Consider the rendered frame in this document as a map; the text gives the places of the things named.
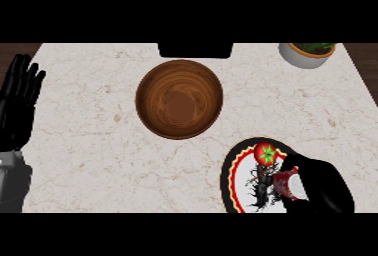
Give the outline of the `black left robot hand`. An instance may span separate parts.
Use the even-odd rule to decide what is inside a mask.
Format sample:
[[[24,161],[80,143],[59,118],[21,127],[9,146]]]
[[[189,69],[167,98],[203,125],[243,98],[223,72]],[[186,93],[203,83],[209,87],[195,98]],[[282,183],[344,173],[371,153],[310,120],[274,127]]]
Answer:
[[[30,55],[17,54],[0,88],[0,152],[20,151],[30,141],[45,77]]]

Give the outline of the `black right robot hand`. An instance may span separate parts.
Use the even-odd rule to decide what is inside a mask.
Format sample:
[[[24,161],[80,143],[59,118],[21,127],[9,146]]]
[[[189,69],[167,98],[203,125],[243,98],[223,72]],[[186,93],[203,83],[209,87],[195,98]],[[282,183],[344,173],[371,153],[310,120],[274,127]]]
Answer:
[[[290,154],[281,170],[290,171],[294,167],[299,167],[308,200],[282,198],[287,212],[296,214],[353,213],[352,192],[336,166],[330,162],[308,158],[302,154]]]

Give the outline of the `red can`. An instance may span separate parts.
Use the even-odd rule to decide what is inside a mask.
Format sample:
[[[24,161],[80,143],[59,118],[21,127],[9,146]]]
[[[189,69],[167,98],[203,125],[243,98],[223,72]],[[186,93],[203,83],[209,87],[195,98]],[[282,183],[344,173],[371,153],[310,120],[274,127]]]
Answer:
[[[309,199],[297,166],[274,175],[274,187],[279,195],[293,201]]]

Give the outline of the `black rimmed white plate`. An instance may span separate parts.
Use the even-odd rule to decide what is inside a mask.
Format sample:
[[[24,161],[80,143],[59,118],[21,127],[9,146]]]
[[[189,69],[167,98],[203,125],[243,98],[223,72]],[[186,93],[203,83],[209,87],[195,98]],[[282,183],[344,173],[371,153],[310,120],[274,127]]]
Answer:
[[[277,152],[275,164],[269,167],[259,165],[254,149],[260,143],[272,145]],[[274,186],[266,187],[268,200],[257,195],[262,189],[259,178],[272,176],[282,167],[287,154],[293,149],[279,141],[266,137],[253,137],[241,141],[231,149],[220,172],[220,191],[228,213],[285,213],[284,203]]]

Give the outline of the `brown wooden bowl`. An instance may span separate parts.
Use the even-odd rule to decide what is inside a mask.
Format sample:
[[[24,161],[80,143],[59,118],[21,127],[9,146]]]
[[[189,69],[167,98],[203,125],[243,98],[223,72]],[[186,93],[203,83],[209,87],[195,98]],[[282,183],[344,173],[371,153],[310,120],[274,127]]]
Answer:
[[[147,73],[135,102],[141,121],[158,136],[192,138],[212,127],[222,111],[220,80],[204,64],[167,61]]]

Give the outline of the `black appliance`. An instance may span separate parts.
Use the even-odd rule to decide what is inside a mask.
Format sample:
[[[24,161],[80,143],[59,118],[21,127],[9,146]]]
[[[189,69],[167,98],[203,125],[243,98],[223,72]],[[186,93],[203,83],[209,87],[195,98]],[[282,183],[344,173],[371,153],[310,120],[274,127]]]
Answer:
[[[228,59],[232,43],[160,43],[160,55],[166,58],[216,58]]]

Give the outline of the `potted green plant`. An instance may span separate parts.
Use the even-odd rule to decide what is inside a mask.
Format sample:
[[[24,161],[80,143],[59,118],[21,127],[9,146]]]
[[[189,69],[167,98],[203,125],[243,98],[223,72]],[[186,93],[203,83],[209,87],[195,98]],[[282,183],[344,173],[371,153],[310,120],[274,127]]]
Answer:
[[[284,60],[302,69],[316,69],[324,65],[334,54],[336,47],[325,54],[313,54],[303,51],[293,43],[281,43],[278,46]]]

